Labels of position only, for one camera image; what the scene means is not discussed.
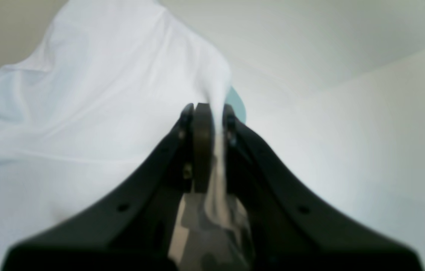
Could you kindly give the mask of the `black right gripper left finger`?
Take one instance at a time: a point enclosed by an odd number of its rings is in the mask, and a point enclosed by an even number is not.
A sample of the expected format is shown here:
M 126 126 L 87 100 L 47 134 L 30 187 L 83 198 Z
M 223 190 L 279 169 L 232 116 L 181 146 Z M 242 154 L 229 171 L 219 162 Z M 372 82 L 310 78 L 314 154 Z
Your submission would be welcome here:
M 169 258 L 183 194 L 205 193 L 214 123 L 188 104 L 171 131 L 118 187 L 81 213 L 15 245 L 3 271 L 176 271 Z

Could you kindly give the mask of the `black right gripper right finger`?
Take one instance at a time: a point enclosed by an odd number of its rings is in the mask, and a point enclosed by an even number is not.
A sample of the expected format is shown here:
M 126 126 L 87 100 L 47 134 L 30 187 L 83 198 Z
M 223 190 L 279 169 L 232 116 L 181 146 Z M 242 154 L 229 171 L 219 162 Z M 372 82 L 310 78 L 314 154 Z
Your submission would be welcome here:
M 247 212 L 252 271 L 422 271 L 416 252 L 307 188 L 270 146 L 223 110 L 227 191 Z

